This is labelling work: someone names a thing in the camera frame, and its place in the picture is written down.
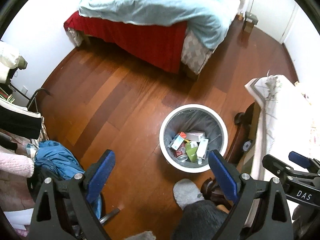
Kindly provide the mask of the dark wooden table frame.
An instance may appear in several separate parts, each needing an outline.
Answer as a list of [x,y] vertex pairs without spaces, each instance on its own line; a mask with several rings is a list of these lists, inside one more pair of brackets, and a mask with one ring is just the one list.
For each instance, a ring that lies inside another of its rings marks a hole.
[[[255,103],[252,103],[245,112],[240,112],[234,117],[237,131],[225,159],[236,168],[241,166],[244,156],[243,145],[249,140],[254,106]],[[212,201],[220,210],[228,213],[231,209],[232,203],[225,198],[215,178],[205,180],[200,191],[205,200]]]

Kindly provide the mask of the silver grey medicine box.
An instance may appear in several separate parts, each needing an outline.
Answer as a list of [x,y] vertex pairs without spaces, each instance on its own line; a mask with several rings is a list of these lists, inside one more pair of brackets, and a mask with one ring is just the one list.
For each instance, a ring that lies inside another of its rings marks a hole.
[[209,142],[209,139],[207,138],[201,139],[201,141],[199,142],[198,149],[196,151],[198,158],[201,158],[201,159],[205,158],[208,142]]

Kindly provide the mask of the light blue fluffy blanket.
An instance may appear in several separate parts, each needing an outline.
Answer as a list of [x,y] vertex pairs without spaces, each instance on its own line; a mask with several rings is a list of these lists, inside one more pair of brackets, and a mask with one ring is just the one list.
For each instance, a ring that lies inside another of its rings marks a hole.
[[79,15],[134,25],[171,26],[187,22],[208,49],[226,37],[240,0],[81,0]]

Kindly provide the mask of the white round trash bin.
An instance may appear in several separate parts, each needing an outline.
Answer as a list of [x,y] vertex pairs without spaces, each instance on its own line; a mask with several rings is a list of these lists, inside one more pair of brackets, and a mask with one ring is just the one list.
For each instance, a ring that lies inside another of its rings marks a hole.
[[[186,138],[178,150],[170,148],[176,134],[184,132]],[[204,159],[196,151],[201,139],[209,139]],[[209,170],[208,155],[218,150],[226,155],[228,133],[222,118],[211,108],[188,104],[171,111],[164,119],[159,132],[159,145],[166,161],[174,168],[187,173],[201,173]]]

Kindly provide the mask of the white checked floral tablecloth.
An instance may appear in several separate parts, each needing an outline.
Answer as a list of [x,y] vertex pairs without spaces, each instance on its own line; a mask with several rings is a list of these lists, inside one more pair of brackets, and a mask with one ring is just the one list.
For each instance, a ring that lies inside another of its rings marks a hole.
[[291,151],[319,159],[319,109],[300,88],[284,75],[252,79],[245,88],[260,107],[250,172],[253,179],[269,181],[274,177],[262,166],[267,154],[298,171],[304,169],[289,160]]

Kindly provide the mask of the blue jacket on chair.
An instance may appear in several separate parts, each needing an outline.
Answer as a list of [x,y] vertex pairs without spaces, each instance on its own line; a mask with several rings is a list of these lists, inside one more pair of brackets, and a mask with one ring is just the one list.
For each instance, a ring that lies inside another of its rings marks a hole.
[[42,141],[35,155],[34,174],[27,179],[28,189],[35,200],[46,178],[70,180],[77,173],[84,172],[71,151],[62,144],[52,140]]

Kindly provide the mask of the red bed sheet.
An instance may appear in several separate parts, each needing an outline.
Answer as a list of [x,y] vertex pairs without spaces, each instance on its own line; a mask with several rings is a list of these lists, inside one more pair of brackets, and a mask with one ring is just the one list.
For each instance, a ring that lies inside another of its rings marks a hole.
[[101,18],[80,16],[76,11],[63,24],[66,31],[80,31],[86,36],[114,43],[133,56],[166,72],[177,74],[187,22],[171,26],[134,25]]

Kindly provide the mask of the pink knitted cloth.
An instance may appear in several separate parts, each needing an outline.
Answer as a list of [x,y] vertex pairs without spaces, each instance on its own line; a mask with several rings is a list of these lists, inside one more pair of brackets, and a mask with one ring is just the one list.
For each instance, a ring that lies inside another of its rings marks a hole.
[[19,154],[1,152],[0,168],[14,175],[30,178],[34,174],[34,162],[32,159]]

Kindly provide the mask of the red blue milk carton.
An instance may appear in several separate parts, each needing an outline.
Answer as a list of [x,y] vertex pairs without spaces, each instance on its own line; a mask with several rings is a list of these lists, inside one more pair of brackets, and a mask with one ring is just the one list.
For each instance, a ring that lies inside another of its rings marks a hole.
[[184,132],[180,132],[180,133],[176,134],[170,143],[170,148],[175,151],[178,150],[179,147],[184,142],[185,138],[186,138],[186,134]]

